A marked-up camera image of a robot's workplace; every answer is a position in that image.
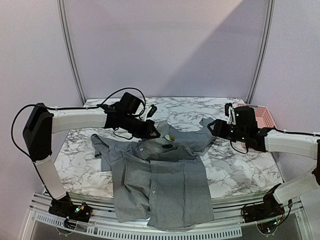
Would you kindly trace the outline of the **landscape round brooch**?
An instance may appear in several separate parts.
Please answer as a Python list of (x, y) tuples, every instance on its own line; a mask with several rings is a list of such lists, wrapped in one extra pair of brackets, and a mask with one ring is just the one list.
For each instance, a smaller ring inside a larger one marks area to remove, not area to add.
[(170, 134), (166, 134), (164, 136), (164, 138), (167, 140), (167, 141), (170, 141), (170, 142), (173, 142), (175, 140), (175, 137), (170, 135)]

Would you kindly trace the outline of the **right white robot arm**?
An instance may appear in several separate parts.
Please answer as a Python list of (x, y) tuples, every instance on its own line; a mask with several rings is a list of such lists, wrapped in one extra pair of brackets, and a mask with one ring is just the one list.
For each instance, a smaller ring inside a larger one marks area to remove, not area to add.
[[(292, 133), (271, 127), (259, 128), (257, 122), (230, 123), (216, 119), (207, 125), (210, 133), (231, 143), (241, 142), (246, 149), (263, 153), (284, 153), (320, 160), (320, 136), (312, 133)], [(320, 168), (317, 164), (300, 177), (296, 177), (273, 187), (264, 197), (258, 213), (262, 218), (269, 218), (278, 210), (278, 204), (299, 197), (305, 193), (320, 189)]]

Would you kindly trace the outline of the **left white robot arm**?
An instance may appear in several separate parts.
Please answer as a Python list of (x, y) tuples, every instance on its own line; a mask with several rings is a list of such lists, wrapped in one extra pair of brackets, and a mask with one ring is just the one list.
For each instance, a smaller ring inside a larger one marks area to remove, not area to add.
[(64, 197), (67, 192), (52, 159), (52, 135), (74, 129), (123, 129), (137, 139), (160, 137), (150, 118), (157, 111), (155, 105), (139, 114), (125, 112), (119, 103), (90, 107), (49, 107), (44, 103), (32, 105), (32, 111), (22, 131), (31, 161), (52, 199), (55, 209), (63, 216), (74, 213), (74, 205)]

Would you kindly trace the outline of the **grey button shirt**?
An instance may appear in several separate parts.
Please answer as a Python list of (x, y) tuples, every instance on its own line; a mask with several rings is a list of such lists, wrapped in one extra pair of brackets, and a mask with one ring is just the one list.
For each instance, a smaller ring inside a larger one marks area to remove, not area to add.
[[(201, 129), (184, 132), (161, 121), (159, 138), (140, 141), (91, 136), (101, 170), (112, 173), (118, 222), (147, 220), (157, 229), (174, 230), (214, 219), (201, 159), (215, 140), (208, 129), (211, 122), (211, 118), (203, 118)], [(166, 140), (167, 134), (175, 140)], [(173, 147), (164, 149), (166, 144)]]

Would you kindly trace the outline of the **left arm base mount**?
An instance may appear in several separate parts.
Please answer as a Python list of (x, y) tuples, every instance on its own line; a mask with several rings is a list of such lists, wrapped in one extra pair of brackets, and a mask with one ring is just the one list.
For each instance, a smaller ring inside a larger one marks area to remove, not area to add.
[(59, 200), (53, 199), (48, 210), (52, 215), (84, 223), (90, 221), (92, 211), (86, 202), (75, 204), (68, 195)]

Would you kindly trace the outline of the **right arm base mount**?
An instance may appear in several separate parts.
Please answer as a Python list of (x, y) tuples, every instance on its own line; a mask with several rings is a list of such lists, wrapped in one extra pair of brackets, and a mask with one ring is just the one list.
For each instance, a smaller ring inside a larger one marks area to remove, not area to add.
[(270, 219), (276, 216), (284, 216), (285, 209), (283, 205), (272, 207), (267, 203), (248, 203), (240, 210), (240, 214), (245, 223), (257, 222)]

